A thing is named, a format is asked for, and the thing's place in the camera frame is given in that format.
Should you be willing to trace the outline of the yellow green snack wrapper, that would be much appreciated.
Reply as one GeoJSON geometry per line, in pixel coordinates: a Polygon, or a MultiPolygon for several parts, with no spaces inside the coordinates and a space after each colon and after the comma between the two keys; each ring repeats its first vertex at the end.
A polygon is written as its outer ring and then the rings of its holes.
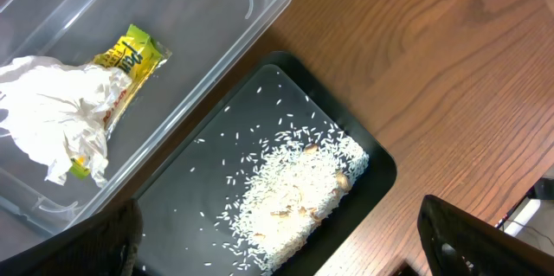
{"type": "Polygon", "coordinates": [[[130,25],[113,47],[96,55],[83,71],[106,74],[107,83],[84,89],[76,100],[83,129],[76,146],[68,147],[69,172],[96,183],[105,181],[107,141],[125,109],[151,75],[163,66],[171,51],[135,25],[130,25]]]}

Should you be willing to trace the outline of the white tissue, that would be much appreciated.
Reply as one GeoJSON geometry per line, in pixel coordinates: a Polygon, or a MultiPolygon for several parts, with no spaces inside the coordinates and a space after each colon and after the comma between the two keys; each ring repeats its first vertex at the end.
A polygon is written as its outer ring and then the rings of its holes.
{"type": "Polygon", "coordinates": [[[107,112],[131,78],[117,67],[78,67],[47,56],[15,58],[1,68],[1,127],[29,158],[47,166],[46,180],[63,185],[68,172],[106,185],[107,112]]]}

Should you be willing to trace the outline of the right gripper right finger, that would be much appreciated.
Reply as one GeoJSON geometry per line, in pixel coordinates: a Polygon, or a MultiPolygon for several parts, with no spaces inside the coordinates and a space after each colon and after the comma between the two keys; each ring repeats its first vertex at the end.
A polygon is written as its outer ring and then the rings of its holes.
{"type": "Polygon", "coordinates": [[[417,228],[433,275],[553,276],[553,257],[433,195],[417,228]]]}

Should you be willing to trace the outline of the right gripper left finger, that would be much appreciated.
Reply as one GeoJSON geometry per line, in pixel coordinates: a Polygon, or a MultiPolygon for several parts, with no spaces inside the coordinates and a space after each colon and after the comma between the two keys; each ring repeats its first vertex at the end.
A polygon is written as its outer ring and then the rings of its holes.
{"type": "Polygon", "coordinates": [[[131,275],[143,234],[135,199],[1,262],[2,275],[131,275]]]}

